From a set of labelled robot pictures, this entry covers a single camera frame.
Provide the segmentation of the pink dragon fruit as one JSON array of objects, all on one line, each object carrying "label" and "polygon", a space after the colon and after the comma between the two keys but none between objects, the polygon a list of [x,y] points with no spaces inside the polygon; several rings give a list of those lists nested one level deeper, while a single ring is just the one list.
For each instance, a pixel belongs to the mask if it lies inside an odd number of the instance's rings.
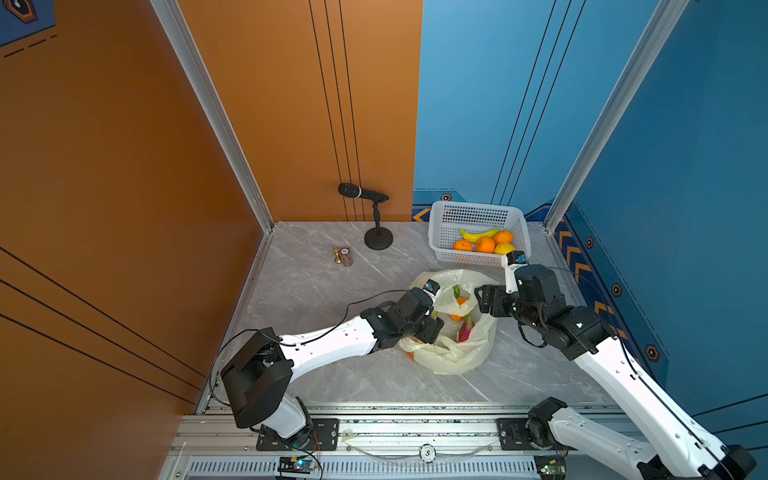
[{"label": "pink dragon fruit", "polygon": [[471,335],[473,327],[474,327],[474,322],[472,321],[472,319],[469,316],[467,316],[464,319],[463,324],[462,324],[459,332],[457,333],[456,342],[457,343],[463,343],[465,341],[468,341],[469,337]]}]

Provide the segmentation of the yellow lemon fruit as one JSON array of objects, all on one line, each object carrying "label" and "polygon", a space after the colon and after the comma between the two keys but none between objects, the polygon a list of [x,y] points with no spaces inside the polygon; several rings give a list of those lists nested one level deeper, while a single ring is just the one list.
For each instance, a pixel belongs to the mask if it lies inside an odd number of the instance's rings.
[{"label": "yellow lemon fruit", "polygon": [[494,254],[506,255],[506,254],[508,254],[510,252],[513,252],[513,251],[515,251],[515,247],[511,243],[502,242],[502,243],[497,243],[496,244],[495,249],[494,249]]}]

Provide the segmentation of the yellowish plastic bag orange print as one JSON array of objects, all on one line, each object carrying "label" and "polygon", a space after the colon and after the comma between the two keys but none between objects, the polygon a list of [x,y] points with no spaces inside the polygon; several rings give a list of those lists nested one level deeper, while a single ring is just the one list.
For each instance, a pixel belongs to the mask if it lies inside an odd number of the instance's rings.
[{"label": "yellowish plastic bag orange print", "polygon": [[[398,342],[399,348],[417,364],[436,374],[461,375],[476,369],[487,359],[494,346],[497,319],[480,311],[475,289],[483,285],[499,285],[500,282],[476,270],[451,269],[423,272],[411,285],[422,287],[428,279],[435,280],[441,287],[432,317],[442,320],[443,328],[434,344],[407,337]],[[460,287],[461,297],[468,299],[461,306],[453,295],[455,285]],[[453,321],[450,314],[472,319],[474,327],[468,341],[456,342],[463,322]]]}]

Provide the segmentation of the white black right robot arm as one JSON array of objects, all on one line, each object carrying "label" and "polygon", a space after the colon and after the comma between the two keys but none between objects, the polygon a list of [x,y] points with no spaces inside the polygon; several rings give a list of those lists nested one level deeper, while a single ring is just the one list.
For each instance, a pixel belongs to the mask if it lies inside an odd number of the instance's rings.
[{"label": "white black right robot arm", "polygon": [[473,292],[481,312],[534,329],[543,346],[559,350],[586,372],[643,435],[636,441],[549,397],[528,413],[533,444],[575,449],[626,479],[745,479],[755,470],[757,462],[747,449],[724,444],[697,423],[593,310],[569,305],[550,269],[508,267],[503,285]]}]

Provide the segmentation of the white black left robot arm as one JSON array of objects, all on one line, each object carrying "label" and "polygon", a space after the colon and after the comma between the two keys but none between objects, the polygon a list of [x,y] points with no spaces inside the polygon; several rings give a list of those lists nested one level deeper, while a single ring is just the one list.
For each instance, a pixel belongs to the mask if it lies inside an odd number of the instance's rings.
[{"label": "white black left robot arm", "polygon": [[237,428],[258,426],[287,445],[305,445],[314,423],[304,402],[287,393],[289,385],[326,365],[390,349],[404,338],[435,343],[444,325],[432,316],[440,290],[429,280],[394,303],[306,334],[280,337],[271,328],[255,330],[220,371]]}]

